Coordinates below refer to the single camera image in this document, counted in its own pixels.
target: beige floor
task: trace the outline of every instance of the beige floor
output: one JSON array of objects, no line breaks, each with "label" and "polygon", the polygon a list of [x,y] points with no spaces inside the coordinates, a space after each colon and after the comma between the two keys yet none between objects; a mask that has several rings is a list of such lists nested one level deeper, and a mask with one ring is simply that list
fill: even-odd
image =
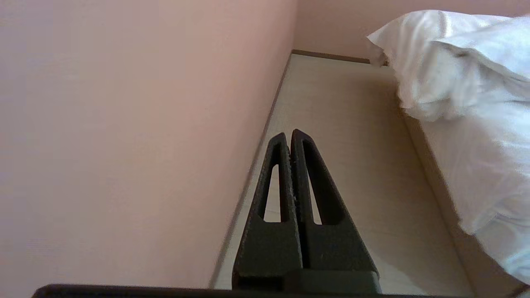
[{"label": "beige floor", "polygon": [[[295,128],[316,142],[381,274],[384,293],[471,296],[471,288],[395,103],[388,68],[293,55],[266,139]],[[231,271],[264,142],[216,288]],[[278,196],[277,178],[269,200]],[[278,204],[266,217],[279,220]]]}]

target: baseboard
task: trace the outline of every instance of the baseboard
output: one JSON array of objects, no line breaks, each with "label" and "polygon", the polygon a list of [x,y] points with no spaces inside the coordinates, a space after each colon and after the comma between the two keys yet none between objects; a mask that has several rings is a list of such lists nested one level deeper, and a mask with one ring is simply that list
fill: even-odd
[{"label": "baseboard", "polygon": [[364,58],[356,58],[356,57],[311,52],[311,51],[304,51],[304,50],[294,49],[291,53],[297,54],[297,55],[303,55],[303,56],[325,58],[325,59],[342,60],[342,61],[350,61],[350,62],[357,62],[357,63],[368,63],[368,64],[370,63],[370,60],[364,59]]},{"label": "baseboard", "polygon": [[263,131],[261,132],[260,136],[260,142],[258,144],[258,147],[256,147],[256,151],[254,152],[254,157],[252,159],[252,164],[250,165],[250,170],[246,176],[245,184],[243,187],[243,191],[240,194],[239,200],[237,201],[237,205],[234,211],[234,214],[232,215],[232,220],[230,221],[230,225],[228,227],[228,232],[225,236],[225,240],[223,242],[223,246],[221,247],[221,251],[219,252],[219,257],[217,258],[217,262],[215,263],[214,273],[212,274],[210,281],[208,283],[208,288],[214,288],[215,287],[215,281],[217,280],[219,276],[219,272],[221,270],[221,266],[223,265],[223,260],[226,256],[226,251],[228,249],[228,244],[230,243],[230,239],[232,236],[232,232],[234,231],[235,224],[237,222],[237,218],[239,216],[239,213],[241,211],[241,208],[243,206],[243,201],[245,199],[245,194],[249,188],[250,181],[252,179],[252,172],[254,171],[254,168],[256,167],[256,161],[258,160],[258,155],[260,153],[261,145],[263,145],[263,142],[265,142],[265,137],[267,134],[267,129],[269,128],[270,119],[272,117],[272,113],[274,112],[274,107],[276,106],[276,101],[278,100],[278,95],[280,94],[281,86],[284,83],[285,75],[287,74],[287,69],[289,68],[289,63],[291,61],[291,55],[289,55],[289,58],[287,58],[287,63],[285,64],[284,72],[281,75],[280,83],[278,84],[278,87],[276,88],[276,93],[274,95],[274,99],[272,100],[272,105],[269,110],[269,114],[267,115],[267,121],[265,122],[265,126],[263,128]]}]

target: white pillow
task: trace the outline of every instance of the white pillow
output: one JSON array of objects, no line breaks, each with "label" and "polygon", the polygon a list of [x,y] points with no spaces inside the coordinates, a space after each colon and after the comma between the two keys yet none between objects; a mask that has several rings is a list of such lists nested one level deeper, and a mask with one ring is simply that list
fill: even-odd
[{"label": "white pillow", "polygon": [[[487,27],[510,18],[468,15],[424,10],[405,14],[368,36],[381,48],[395,70],[398,95],[406,112],[422,120],[435,120],[442,114],[456,115],[448,99],[455,84],[465,75],[463,57],[432,41]],[[381,53],[372,59],[381,60]]]}]

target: bed frame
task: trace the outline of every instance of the bed frame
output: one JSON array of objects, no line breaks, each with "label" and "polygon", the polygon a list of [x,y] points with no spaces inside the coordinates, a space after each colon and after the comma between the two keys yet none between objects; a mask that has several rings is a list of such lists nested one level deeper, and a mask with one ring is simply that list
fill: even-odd
[{"label": "bed frame", "polygon": [[405,114],[402,109],[400,111],[476,296],[523,297],[528,295],[530,291],[528,285],[508,275],[482,251],[475,237],[467,235],[460,229],[458,216],[453,209],[453,201],[419,121]]}]

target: pink wall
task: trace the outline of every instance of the pink wall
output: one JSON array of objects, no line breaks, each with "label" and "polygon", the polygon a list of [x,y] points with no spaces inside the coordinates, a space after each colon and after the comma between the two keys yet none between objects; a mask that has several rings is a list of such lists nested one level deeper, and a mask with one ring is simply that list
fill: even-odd
[{"label": "pink wall", "polygon": [[206,287],[292,49],[296,0],[0,10],[0,297]]},{"label": "pink wall", "polygon": [[425,9],[515,16],[530,12],[530,1],[300,0],[294,48],[368,58],[365,36],[402,14]]}]

